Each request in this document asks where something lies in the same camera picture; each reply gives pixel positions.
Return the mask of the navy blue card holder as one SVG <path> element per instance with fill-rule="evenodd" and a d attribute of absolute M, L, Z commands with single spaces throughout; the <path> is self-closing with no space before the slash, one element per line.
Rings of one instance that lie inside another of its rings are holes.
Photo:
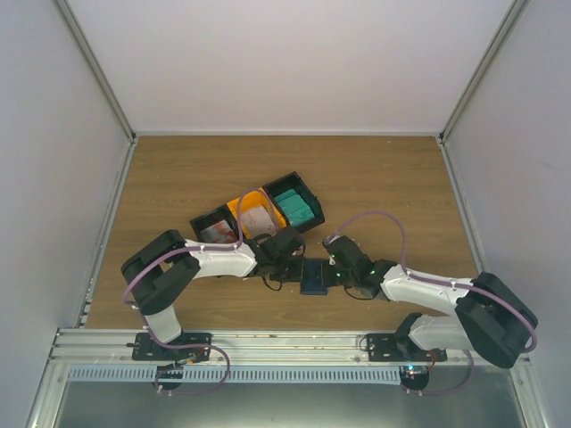
<path fill-rule="evenodd" d="M 323 259 L 306 259 L 302 268 L 300 294 L 305 296 L 326 296 L 327 286 L 323 283 Z"/>

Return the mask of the black bin with red cards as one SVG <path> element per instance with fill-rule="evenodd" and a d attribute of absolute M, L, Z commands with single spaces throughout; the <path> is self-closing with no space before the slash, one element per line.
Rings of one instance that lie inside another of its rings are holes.
<path fill-rule="evenodd" d="M 189 221 L 198 242 L 236 243 L 237 223 L 229 207 L 224 204 Z"/>

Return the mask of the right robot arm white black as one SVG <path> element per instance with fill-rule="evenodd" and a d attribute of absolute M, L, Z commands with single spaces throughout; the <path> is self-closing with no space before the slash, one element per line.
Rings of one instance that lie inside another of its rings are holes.
<path fill-rule="evenodd" d="M 414 361 L 426 350 L 474 351 L 488 363 L 511 368 L 538 344 L 538 319 L 494 274 L 450 278 L 429 275 L 390 260 L 371 260 L 351 238 L 337 235 L 323 246 L 332 277 L 364 300 L 408 302 L 437 311 L 409 315 L 395 339 L 396 353 Z"/>

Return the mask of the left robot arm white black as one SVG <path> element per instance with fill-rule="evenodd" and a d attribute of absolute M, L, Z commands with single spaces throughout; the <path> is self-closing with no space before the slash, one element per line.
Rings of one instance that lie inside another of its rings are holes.
<path fill-rule="evenodd" d="M 172 360 L 184 349 L 174 302 L 192 281 L 279 275 L 304 248 L 302 235 L 290 226 L 273 236 L 237 243 L 198 243 L 168 230 L 123 263 L 120 272 L 128 287 L 121 300 L 138 309 L 153 337 L 153 350 Z"/>

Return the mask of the white vip card stack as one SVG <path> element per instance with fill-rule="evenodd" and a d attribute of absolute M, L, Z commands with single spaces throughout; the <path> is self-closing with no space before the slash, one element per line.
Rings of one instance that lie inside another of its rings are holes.
<path fill-rule="evenodd" d="M 241 223 L 250 239 L 258 235 L 274 235 L 277 232 L 276 224 L 263 206 L 256 206 L 242 213 Z"/>

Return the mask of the teal card stack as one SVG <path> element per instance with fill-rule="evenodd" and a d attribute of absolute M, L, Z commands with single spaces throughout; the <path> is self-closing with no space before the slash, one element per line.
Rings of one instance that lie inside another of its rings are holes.
<path fill-rule="evenodd" d="M 294 189 L 289 189 L 274 199 L 293 227 L 301 226 L 315 218 L 310 205 Z"/>

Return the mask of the black bin with teal cards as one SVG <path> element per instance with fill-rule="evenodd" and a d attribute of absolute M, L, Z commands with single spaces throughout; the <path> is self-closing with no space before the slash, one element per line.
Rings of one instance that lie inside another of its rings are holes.
<path fill-rule="evenodd" d="M 325 222 L 317 196 L 297 172 L 291 172 L 262 187 L 287 225 L 303 234 Z"/>

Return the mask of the orange bin with cards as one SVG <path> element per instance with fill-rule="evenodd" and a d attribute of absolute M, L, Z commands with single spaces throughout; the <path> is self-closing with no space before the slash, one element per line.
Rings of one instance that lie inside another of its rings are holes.
<path fill-rule="evenodd" d="M 227 206 L 234 218 L 240 219 L 244 235 L 249 239 L 263 234 L 275 235 L 288 225 L 278 206 L 261 187 L 246 193 L 242 199 L 228 202 Z"/>

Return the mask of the red white card stack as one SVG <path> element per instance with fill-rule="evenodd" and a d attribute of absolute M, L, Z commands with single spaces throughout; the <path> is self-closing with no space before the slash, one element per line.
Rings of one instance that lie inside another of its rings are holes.
<path fill-rule="evenodd" d="M 235 243 L 237 241 L 236 233 L 226 220 L 207 226 L 201 235 L 204 243 Z"/>

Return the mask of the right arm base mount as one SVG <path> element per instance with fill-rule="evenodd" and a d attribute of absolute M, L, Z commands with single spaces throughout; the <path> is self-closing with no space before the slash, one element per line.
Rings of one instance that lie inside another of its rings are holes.
<path fill-rule="evenodd" d="M 411 339 L 395 333 L 367 333 L 358 341 L 358 348 L 368 354 L 370 362 L 443 362 L 445 350 L 422 350 Z"/>

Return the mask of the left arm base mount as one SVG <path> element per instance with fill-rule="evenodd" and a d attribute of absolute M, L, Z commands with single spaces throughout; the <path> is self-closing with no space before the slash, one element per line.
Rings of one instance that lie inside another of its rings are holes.
<path fill-rule="evenodd" d="M 210 333 L 187 333 L 170 343 L 172 346 L 185 346 L 184 349 L 164 348 L 151 338 L 149 333 L 138 333 L 134 341 L 128 342 L 131 357 L 135 361 L 202 362 L 210 357 L 210 350 L 197 347 L 197 344 L 211 344 Z"/>

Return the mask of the aluminium rail frame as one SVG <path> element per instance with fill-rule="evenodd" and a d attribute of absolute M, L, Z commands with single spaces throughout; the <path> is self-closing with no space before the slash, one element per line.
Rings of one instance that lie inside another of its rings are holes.
<path fill-rule="evenodd" d="M 60 362 L 130 362 L 138 330 L 62 329 L 50 359 Z M 361 331 L 213 330 L 211 344 L 231 363 L 272 366 L 364 366 L 368 363 Z"/>

